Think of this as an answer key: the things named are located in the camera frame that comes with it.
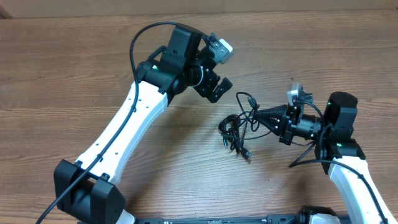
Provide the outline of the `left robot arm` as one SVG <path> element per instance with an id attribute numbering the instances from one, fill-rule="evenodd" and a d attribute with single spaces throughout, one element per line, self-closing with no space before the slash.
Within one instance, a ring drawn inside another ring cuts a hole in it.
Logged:
<path id="1" fill-rule="evenodd" d="M 99 138 L 75 162 L 58 163 L 52 208 L 80 223 L 136 223 L 118 184 L 148 128 L 188 88 L 216 103 L 232 87 L 214 69 L 233 55 L 233 47 L 185 24 L 174 22 L 173 28 L 167 45 L 131 65 L 131 89 Z"/>

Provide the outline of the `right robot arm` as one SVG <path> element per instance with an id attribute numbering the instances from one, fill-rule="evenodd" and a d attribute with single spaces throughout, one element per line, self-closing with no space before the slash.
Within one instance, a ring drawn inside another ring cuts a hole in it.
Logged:
<path id="1" fill-rule="evenodd" d="M 304 112 L 306 105 L 319 110 L 312 94 L 291 90 L 287 95 L 288 104 L 258 110 L 254 119 L 286 145 L 294 137 L 312 141 L 312 162 L 320 163 L 337 187 L 351 223 L 395 223 L 370 176 L 366 156 L 352 137 L 357 98 L 346 92 L 333 92 L 325 111 L 313 116 Z"/>

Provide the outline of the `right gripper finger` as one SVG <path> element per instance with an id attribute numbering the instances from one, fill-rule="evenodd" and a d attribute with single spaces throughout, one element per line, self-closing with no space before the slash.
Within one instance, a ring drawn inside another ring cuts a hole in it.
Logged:
<path id="1" fill-rule="evenodd" d="M 285 133 L 287 126 L 287 115 L 272 115 L 272 114 L 257 114 L 256 119 L 268 130 L 277 136 L 281 136 Z"/>
<path id="2" fill-rule="evenodd" d="M 273 108 L 258 110 L 257 113 L 254 115 L 256 119 L 261 120 L 277 120 L 282 119 L 286 115 L 287 112 L 287 105 L 280 105 L 275 106 Z"/>

